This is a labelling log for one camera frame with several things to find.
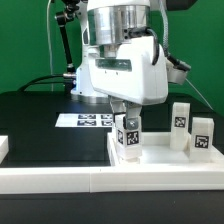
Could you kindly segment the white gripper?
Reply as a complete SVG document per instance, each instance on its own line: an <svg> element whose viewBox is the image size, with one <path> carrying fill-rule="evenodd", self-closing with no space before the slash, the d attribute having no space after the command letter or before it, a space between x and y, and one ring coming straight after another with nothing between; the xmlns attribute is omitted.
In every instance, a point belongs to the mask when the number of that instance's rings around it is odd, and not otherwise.
<svg viewBox="0 0 224 224"><path fill-rule="evenodd" d="M167 98L166 59L160 47L158 61L153 65L154 50L152 36L133 38L120 45L114 59L102 58L98 47L88 49L92 86L95 91L113 96L109 102L114 115L126 112L126 130L139 128L141 105L163 103Z"/></svg>

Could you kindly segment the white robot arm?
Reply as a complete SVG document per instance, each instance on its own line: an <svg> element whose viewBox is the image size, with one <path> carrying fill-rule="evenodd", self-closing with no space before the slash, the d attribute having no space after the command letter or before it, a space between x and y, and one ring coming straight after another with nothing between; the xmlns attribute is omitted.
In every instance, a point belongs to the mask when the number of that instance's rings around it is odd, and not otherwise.
<svg viewBox="0 0 224 224"><path fill-rule="evenodd" d="M190 66L168 50L168 11L197 0L62 0L56 15L65 49L70 93L88 103L109 102L123 127L140 127L144 105L164 102L170 83Z"/></svg>

